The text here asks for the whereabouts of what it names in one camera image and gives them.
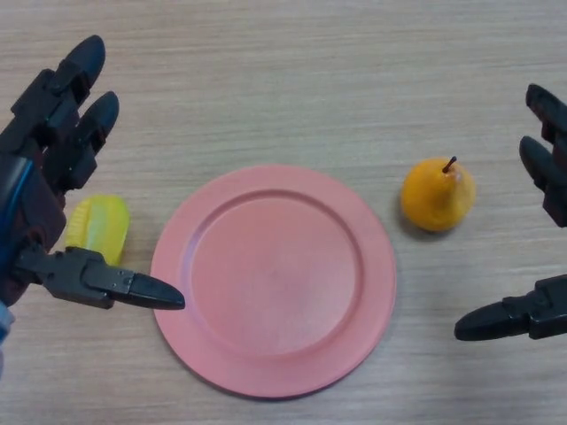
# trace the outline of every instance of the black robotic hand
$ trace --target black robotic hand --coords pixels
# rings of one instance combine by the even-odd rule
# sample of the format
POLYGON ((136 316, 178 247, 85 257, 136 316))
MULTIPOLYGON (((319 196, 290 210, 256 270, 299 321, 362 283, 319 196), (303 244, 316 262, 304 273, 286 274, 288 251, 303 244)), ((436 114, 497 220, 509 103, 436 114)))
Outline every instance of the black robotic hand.
MULTIPOLYGON (((567 106, 547 90, 530 85, 526 104, 541 121, 548 151, 531 137, 520 142, 520 158, 535 186, 544 193, 543 208, 560 228, 567 226, 567 106)), ((454 335, 481 341, 527 333, 532 339, 567 333, 567 274, 535 284, 522 297, 506 297, 460 319, 454 335)))
POLYGON ((95 156, 118 118, 118 98, 100 97, 84 114, 105 63, 105 45, 93 35, 56 71, 39 73, 12 107, 0 134, 0 302, 13 305, 29 283, 54 297, 110 308, 114 301, 183 309, 183 295, 144 274, 106 265, 79 248, 49 254, 65 225, 65 195, 81 189, 97 168, 95 156))

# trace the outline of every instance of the pink plate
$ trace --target pink plate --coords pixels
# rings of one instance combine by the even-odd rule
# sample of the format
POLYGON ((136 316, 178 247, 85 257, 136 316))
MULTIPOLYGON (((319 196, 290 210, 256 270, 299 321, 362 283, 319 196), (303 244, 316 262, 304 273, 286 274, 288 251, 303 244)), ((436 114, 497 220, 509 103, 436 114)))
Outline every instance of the pink plate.
POLYGON ((182 311, 156 311, 179 358, 225 390, 288 398, 328 386, 377 345, 396 266, 384 228, 349 188, 294 166, 224 175, 166 225, 151 274, 182 311))

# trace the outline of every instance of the pear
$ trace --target pear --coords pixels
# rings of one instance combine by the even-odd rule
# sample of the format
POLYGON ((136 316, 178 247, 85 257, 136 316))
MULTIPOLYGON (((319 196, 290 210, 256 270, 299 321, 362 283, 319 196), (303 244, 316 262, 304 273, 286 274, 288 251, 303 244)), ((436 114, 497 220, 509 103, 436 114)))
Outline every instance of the pear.
POLYGON ((444 232, 464 219, 475 203, 475 181, 457 158, 428 158, 412 168, 401 189, 401 210, 430 232, 444 232))

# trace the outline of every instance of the wooden table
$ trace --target wooden table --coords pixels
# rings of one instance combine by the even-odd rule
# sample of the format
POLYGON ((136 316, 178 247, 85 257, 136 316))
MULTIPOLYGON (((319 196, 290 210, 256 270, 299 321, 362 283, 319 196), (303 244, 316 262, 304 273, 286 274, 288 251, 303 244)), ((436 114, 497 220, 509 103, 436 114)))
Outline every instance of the wooden table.
POLYGON ((132 213, 124 264, 148 272, 160 230, 212 178, 285 163, 328 173, 382 219, 399 293, 385 340, 334 387, 292 402, 233 398, 175 359, 150 311, 101 311, 31 288, 4 347, 0 423, 564 424, 564 337, 465 344, 454 322, 567 270, 567 238, 517 153, 539 122, 530 82, 567 100, 567 7, 556 0, 5 0, 0 104, 99 34, 120 119, 89 194, 132 213), (400 223, 422 158, 456 155, 478 202, 443 238, 400 223))

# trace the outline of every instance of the yellow object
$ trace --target yellow object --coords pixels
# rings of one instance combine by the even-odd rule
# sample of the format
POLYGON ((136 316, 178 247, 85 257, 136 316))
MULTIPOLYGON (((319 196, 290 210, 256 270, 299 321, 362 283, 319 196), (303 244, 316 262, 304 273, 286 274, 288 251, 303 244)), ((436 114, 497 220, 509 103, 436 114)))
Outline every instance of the yellow object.
POLYGON ((401 210, 419 228, 442 232, 456 226, 475 203, 472 175, 456 157, 429 158, 408 174, 401 190, 401 210))
POLYGON ((128 207, 120 197, 88 197, 71 214, 65 243, 100 252, 109 265, 118 266, 129 224, 128 207))

